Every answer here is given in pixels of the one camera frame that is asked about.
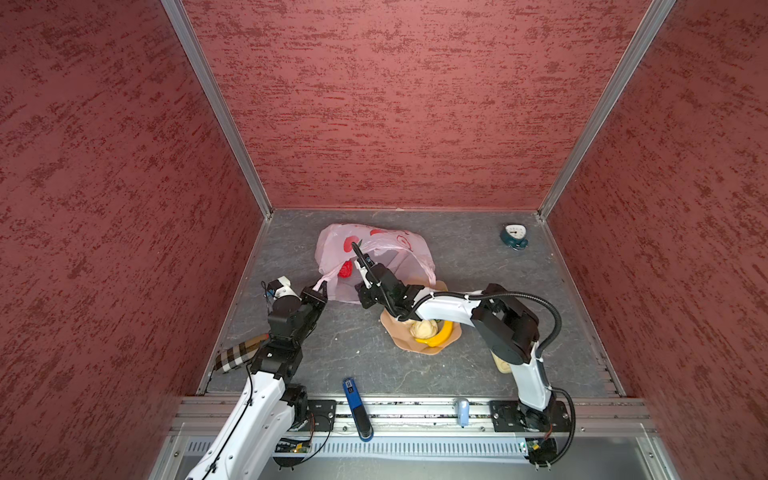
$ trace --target red wall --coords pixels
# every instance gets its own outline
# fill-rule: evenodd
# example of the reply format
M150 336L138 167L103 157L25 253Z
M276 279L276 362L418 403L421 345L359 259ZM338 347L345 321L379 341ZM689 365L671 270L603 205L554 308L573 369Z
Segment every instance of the red wall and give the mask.
M159 1L0 6L3 478L145 478L260 214Z
M766 478L768 4L678 0L550 222L684 478Z
M188 0L276 207L537 209L648 0Z

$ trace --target gray table surface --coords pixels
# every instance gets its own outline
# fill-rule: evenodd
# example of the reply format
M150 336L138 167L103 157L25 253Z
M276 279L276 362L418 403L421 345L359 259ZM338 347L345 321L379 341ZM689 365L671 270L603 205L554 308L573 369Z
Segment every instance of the gray table surface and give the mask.
M545 351L549 381L574 397L605 396L604 382L576 308L569 300L544 231L533 214L433 213L392 210L278 210L250 273L227 332L225 347L266 333L261 281L287 276L299 292L319 278L314 259L317 237L331 223L363 223L410 230L425 238L438 280L451 291L481 290L498 283L508 290L543 296L560 310L563 329ZM521 251L499 239L504 225L528 228L530 244ZM542 339L553 320L547 310L528 305L541 321ZM379 321L381 306L369 310L329 302L317 328L303 345L303 361L293 381L317 394L341 394L342 379L354 376L363 395L513 396L515 382L501 374L480 335L462 326L462 336L435 356L399 349ZM243 369L214 373L208 392L241 392Z

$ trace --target yellow banana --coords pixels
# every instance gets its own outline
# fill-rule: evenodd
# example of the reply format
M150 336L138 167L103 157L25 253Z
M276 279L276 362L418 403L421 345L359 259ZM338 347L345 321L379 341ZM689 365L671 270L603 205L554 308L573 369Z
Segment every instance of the yellow banana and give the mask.
M414 340L419 343L426 343L427 346L438 346L438 345L441 345L443 342L445 342L448 339L448 337L451 336L451 332L453 332L453 322L444 320L442 330L440 330L437 335L428 339L414 339Z

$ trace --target plastic bag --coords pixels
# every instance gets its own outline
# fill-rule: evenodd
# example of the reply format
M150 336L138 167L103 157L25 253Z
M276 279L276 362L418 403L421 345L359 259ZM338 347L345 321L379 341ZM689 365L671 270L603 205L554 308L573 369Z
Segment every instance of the plastic bag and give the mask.
M435 285L435 262L420 235L357 223L334 223L320 232L315 250L315 260L323 275L315 289L327 281L328 300L360 303L355 285L362 282L362 277L352 264L356 259L352 242L359 244L360 250L375 263L386 265L403 283Z

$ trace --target white clock face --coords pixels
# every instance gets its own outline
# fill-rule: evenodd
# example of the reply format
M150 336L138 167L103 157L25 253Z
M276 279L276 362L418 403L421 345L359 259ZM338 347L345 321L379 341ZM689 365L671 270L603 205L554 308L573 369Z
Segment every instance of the white clock face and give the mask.
M510 237L516 240L525 238L525 227L522 225L507 225L505 230L507 230Z

